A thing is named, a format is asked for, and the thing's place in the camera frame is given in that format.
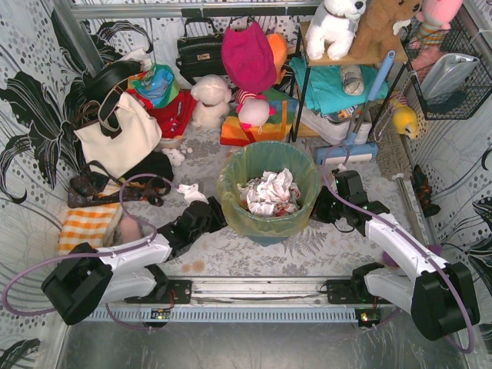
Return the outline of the yellow plastic trash bag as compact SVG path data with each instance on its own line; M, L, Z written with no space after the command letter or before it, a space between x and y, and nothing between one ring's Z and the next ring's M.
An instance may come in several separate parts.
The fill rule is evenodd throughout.
M217 183L226 222L251 238L288 238L303 231L320 190L311 156L279 141L256 142L234 153Z

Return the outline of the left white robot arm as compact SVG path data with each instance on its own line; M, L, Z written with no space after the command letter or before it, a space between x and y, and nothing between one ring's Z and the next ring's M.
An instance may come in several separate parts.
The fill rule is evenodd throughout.
M161 264L182 256L203 234L226 224L216 198L193 201L176 220L160 227L153 240L141 238L110 248L77 245L42 282L41 290L68 325L114 301L166 301L173 291Z

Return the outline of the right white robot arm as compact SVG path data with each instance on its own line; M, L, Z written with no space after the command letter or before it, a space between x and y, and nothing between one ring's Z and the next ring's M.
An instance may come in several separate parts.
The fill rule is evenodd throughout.
M400 268L377 262L353 270L348 280L326 283L332 304L386 302L407 312L419 332L435 341L478 324L480 311L469 269L451 264L422 245L379 201L369 201L357 171L333 172L311 217L324 223L344 219L379 245Z

